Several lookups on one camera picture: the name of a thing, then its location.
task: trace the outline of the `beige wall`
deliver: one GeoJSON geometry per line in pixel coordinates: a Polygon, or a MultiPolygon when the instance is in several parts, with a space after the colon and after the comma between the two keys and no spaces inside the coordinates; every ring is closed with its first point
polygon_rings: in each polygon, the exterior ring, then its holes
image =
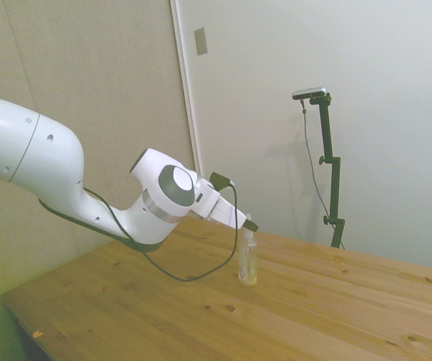
{"type": "MultiPolygon", "coordinates": [[[[194,168],[168,0],[0,0],[0,98],[72,129],[84,185],[118,208],[141,192],[144,149],[194,168]]],[[[0,295],[107,241],[0,181],[0,295]]],[[[25,359],[1,306],[0,359],[25,359]]]]}

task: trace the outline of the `white wall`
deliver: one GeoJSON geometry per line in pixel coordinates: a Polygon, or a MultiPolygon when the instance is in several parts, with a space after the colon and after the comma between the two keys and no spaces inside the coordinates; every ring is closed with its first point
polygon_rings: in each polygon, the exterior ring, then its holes
{"type": "MultiPolygon", "coordinates": [[[[232,178],[262,230],[330,244],[291,99],[326,86],[343,243],[432,266],[432,0],[177,3],[204,175],[232,178]]],[[[317,162],[315,106],[308,132],[317,162]]],[[[330,166],[315,168],[329,203],[330,166]]]]}

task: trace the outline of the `gray ring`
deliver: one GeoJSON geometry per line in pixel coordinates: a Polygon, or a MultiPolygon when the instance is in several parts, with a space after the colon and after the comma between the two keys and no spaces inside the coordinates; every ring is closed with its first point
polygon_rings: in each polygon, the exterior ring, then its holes
{"type": "Polygon", "coordinates": [[[152,198],[150,198],[149,191],[145,189],[142,192],[142,200],[143,203],[146,205],[147,209],[154,214],[156,217],[158,217],[160,220],[163,220],[167,223],[178,223],[180,222],[183,217],[174,216],[172,214],[169,214],[168,212],[164,211],[162,208],[160,208],[152,198]]]}

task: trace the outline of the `black cable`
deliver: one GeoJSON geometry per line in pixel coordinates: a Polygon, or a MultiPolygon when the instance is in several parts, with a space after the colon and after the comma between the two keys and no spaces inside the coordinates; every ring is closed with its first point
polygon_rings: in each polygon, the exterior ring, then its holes
{"type": "MultiPolygon", "coordinates": [[[[304,100],[303,99],[301,99],[301,104],[303,106],[303,115],[304,115],[304,140],[306,141],[306,149],[307,149],[307,155],[309,156],[309,163],[311,165],[311,174],[313,175],[313,183],[314,183],[314,187],[316,188],[316,192],[318,193],[319,200],[322,203],[322,207],[324,207],[324,210],[326,212],[326,217],[329,218],[328,208],[326,207],[326,204],[322,200],[321,193],[319,192],[319,188],[318,188],[318,185],[316,183],[316,176],[314,175],[313,158],[311,157],[311,151],[309,150],[309,143],[307,141],[307,121],[306,121],[307,110],[304,107],[304,100]]],[[[331,224],[331,227],[333,227],[333,229],[335,230],[334,224],[332,224],[332,223],[329,223],[329,224],[331,224]]],[[[345,247],[344,247],[344,244],[342,241],[341,241],[341,246],[345,250],[345,247]]]]}
{"type": "Polygon", "coordinates": [[[237,223],[237,192],[236,192],[236,188],[234,187],[234,185],[229,184],[228,185],[230,188],[232,188],[232,190],[234,191],[234,208],[235,208],[235,212],[236,212],[236,229],[235,229],[235,239],[234,239],[234,249],[232,250],[231,255],[229,256],[229,258],[226,259],[226,261],[224,261],[222,264],[218,265],[217,267],[211,269],[210,271],[203,273],[202,275],[199,275],[197,277],[193,277],[193,278],[180,278],[177,277],[176,275],[171,274],[170,272],[166,271],[165,269],[163,269],[160,265],[158,265],[153,259],[151,259],[149,257],[149,255],[147,254],[146,251],[142,250],[139,245],[137,244],[137,241],[135,241],[131,235],[129,235],[127,233],[127,231],[124,229],[124,227],[122,227],[122,225],[120,224],[119,220],[117,219],[117,216],[115,215],[115,213],[112,211],[112,208],[109,206],[109,204],[105,201],[105,199],[103,199],[99,194],[97,194],[96,192],[93,192],[91,190],[88,190],[87,188],[84,187],[85,191],[87,191],[88,193],[92,194],[94,197],[96,197],[97,199],[99,199],[102,203],[105,204],[105,206],[107,207],[107,209],[109,210],[110,214],[112,214],[112,218],[116,221],[117,226],[120,228],[120,230],[128,237],[128,239],[130,239],[131,241],[134,242],[135,247],[147,258],[147,260],[149,262],[151,262],[159,271],[165,273],[167,276],[173,278],[174,280],[180,281],[180,282],[193,282],[196,280],[200,280],[203,277],[206,277],[208,275],[210,275],[211,273],[213,273],[214,271],[217,271],[218,269],[220,269],[221,267],[223,267],[224,265],[226,265],[231,259],[232,256],[235,254],[236,249],[237,249],[237,228],[238,228],[238,223],[237,223]]]}

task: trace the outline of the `wooden table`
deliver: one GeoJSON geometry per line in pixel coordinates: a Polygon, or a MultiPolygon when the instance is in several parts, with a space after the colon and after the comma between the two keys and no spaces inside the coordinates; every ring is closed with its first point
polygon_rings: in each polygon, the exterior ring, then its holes
{"type": "MultiPolygon", "coordinates": [[[[258,282],[237,254],[188,284],[114,241],[2,296],[56,360],[432,361],[432,268],[256,233],[258,282]]],[[[234,233],[186,218],[152,253],[183,277],[234,233]]]]}

